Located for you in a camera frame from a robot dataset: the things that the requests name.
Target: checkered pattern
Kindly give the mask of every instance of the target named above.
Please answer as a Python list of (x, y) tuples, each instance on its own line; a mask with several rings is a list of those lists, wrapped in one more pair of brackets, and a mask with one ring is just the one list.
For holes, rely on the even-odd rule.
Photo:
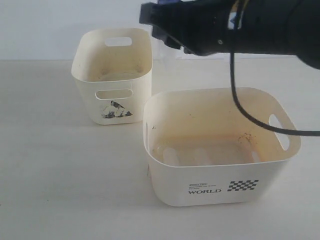
[(230, 186), (228, 189), (228, 192), (231, 191), (246, 191), (246, 190), (254, 190), (255, 186), (257, 186), (257, 183), (259, 182), (259, 180), (254, 180), (254, 181), (231, 181), (230, 182)]

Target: dirty residue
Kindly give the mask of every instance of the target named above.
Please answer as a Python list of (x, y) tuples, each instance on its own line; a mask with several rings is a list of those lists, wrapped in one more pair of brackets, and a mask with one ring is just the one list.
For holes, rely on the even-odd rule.
[(124, 118), (132, 115), (130, 111), (115, 101), (111, 101), (110, 105), (106, 106), (101, 114), (104, 119)]
[(250, 145), (253, 145), (253, 144), (257, 144), (257, 142), (255, 142), (255, 137), (256, 136), (245, 132), (244, 134), (242, 134), (241, 136), (238, 137), (237, 141), (239, 144), (242, 144), (244, 141), (246, 141)]

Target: black cable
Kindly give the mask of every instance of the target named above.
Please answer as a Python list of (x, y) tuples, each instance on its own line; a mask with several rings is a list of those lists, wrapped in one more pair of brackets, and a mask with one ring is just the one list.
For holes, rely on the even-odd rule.
[(301, 130), (292, 130), (292, 129), (284, 129), (284, 128), (278, 128), (274, 126), (270, 126), (269, 124), (266, 124), (262, 121), (259, 121), (252, 115), (250, 115), (240, 104), (240, 101), (238, 99), (237, 95), (237, 88), (236, 88), (236, 78), (235, 78), (235, 52), (236, 52), (236, 44), (237, 44), (237, 32), (238, 27), (240, 23), (240, 19), (242, 17), (242, 11), (244, 9), (245, 0), (239, 0), (238, 8), (236, 11), (235, 16), (235, 23), (234, 23), (234, 29), (233, 29), (233, 35), (232, 35), (232, 41), (230, 46), (230, 77), (231, 77), (231, 91), (232, 91), (232, 97), (233, 101), (238, 108), (238, 110), (244, 115), (248, 120), (253, 122), (254, 124), (258, 125), (261, 128), (264, 128), (266, 130), (279, 133), (279, 134), (285, 134), (285, 135), (291, 135), (291, 136), (305, 136), (305, 137), (320, 137), (320, 131), (301, 131)]

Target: white table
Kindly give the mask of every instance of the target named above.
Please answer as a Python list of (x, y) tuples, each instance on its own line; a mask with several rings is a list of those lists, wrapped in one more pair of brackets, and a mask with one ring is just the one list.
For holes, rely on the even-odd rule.
[[(271, 93), (297, 128), (320, 129), (320, 71), (295, 58), (236, 64), (238, 86)], [(0, 240), (319, 239), (320, 138), (303, 138), (259, 201), (170, 207), (147, 176), (142, 124), (93, 123), (70, 68), (0, 62)], [(224, 60), (154, 63), (154, 93), (229, 84)]]

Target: storage bin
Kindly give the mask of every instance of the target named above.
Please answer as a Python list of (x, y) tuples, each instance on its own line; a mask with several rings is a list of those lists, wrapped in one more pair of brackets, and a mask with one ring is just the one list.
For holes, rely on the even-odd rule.
[(125, 124), (143, 119), (151, 97), (152, 66), (148, 32), (98, 29), (82, 37), (71, 73), (94, 122)]
[[(268, 123), (295, 129), (266, 92), (238, 88), (244, 108)], [(144, 107), (143, 138), (153, 189), (171, 206), (247, 202), (259, 198), (300, 149), (247, 120), (229, 88), (157, 94)]]

